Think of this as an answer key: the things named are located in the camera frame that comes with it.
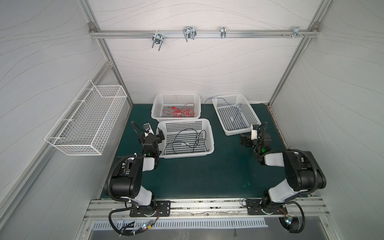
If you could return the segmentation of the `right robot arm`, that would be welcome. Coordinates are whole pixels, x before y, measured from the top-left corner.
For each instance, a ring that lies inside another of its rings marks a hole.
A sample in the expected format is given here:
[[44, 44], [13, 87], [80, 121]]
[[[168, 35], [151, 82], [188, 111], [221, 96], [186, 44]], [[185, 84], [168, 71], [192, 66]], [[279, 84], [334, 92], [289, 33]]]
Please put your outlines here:
[[272, 151], [270, 136], [255, 130], [249, 136], [241, 134], [240, 139], [241, 145], [253, 148], [253, 156], [262, 166], [285, 170], [285, 179], [266, 190], [262, 196], [260, 206], [266, 212], [273, 212], [273, 208], [326, 187], [326, 177], [310, 151]]

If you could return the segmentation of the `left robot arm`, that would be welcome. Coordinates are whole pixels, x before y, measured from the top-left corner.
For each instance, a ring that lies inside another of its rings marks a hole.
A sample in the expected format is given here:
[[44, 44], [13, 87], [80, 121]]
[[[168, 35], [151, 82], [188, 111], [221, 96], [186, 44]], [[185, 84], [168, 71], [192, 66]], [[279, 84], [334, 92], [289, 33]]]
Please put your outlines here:
[[159, 143], [165, 137], [162, 131], [157, 135], [150, 124], [144, 124], [140, 136], [144, 153], [118, 158], [107, 177], [107, 195], [117, 202], [131, 203], [138, 207], [156, 208], [154, 194], [142, 186], [143, 172], [155, 170], [160, 161]]

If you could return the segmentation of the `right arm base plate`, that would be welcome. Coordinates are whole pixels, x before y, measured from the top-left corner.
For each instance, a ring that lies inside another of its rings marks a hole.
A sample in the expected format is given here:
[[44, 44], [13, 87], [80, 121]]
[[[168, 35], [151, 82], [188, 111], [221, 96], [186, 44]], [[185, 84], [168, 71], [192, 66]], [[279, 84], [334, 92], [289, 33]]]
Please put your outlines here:
[[242, 206], [247, 209], [248, 215], [284, 215], [288, 213], [281, 203], [274, 203], [267, 199], [243, 199]]

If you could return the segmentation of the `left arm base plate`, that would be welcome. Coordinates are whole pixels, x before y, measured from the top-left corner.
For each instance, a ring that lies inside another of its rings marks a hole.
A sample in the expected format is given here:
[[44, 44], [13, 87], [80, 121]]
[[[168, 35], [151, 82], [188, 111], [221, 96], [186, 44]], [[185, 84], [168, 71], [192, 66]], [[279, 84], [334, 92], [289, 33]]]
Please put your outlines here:
[[171, 212], [170, 201], [152, 200], [148, 206], [139, 206], [130, 211], [131, 218], [169, 217]]

